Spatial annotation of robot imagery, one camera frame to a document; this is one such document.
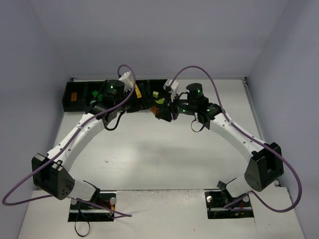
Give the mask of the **brown lego plate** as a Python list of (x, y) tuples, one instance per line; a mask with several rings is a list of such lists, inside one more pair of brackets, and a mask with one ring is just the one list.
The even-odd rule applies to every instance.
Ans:
[(151, 107), (151, 108), (150, 108), (150, 111), (151, 111), (154, 115), (157, 115), (158, 112), (159, 112), (158, 108), (155, 107), (155, 106)]

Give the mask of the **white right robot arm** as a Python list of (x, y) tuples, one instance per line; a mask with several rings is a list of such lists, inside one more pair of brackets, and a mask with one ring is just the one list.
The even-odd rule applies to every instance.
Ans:
[(224, 115), (220, 105), (211, 103), (204, 96), (202, 85), (192, 83), (186, 87), (187, 98), (177, 94), (178, 83), (167, 80), (163, 86), (164, 103), (156, 106), (156, 118), (171, 122), (179, 114), (193, 116), (195, 121), (231, 144), (246, 160), (246, 171), (228, 183), (219, 182), (218, 187), (237, 198), (252, 190), (261, 192), (284, 173), (284, 166), (279, 156), (281, 148), (276, 143), (257, 144), (248, 132), (236, 129), (228, 115)]

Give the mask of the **orange lego brick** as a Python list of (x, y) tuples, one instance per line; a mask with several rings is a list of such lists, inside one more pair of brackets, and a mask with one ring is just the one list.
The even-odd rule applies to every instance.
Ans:
[(77, 101), (77, 92), (72, 92), (70, 96), (70, 102), (76, 102)]

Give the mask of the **lime rounded cluster lego brick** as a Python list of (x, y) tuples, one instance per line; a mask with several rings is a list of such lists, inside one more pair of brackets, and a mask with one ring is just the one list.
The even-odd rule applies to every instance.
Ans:
[(164, 104), (164, 102), (165, 102), (165, 98), (162, 98), (162, 99), (156, 100), (156, 103), (157, 103), (157, 104), (159, 104), (159, 105)]

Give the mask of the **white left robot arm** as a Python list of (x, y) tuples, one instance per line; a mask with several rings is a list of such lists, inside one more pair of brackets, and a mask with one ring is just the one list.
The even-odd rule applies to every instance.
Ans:
[(67, 136), (45, 155), (38, 153), (31, 160), (34, 185), (58, 200), (99, 200), (99, 188), (70, 175), (75, 160), (95, 136), (110, 130), (108, 125), (117, 114), (145, 110), (155, 104), (145, 80), (134, 82), (127, 78), (105, 80), (87, 101), (84, 114)]

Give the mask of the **yellow small lego brick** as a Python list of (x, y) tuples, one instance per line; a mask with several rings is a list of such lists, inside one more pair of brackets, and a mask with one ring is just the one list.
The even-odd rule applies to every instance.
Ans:
[(135, 85), (135, 92), (136, 92), (137, 98), (140, 99), (142, 97), (142, 94), (137, 85)]

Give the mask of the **green lego piece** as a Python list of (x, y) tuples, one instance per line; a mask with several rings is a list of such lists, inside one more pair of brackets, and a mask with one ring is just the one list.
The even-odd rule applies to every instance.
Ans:
[(101, 101), (102, 100), (102, 98), (103, 98), (103, 95), (102, 94), (99, 94), (98, 96), (97, 96), (97, 101)]

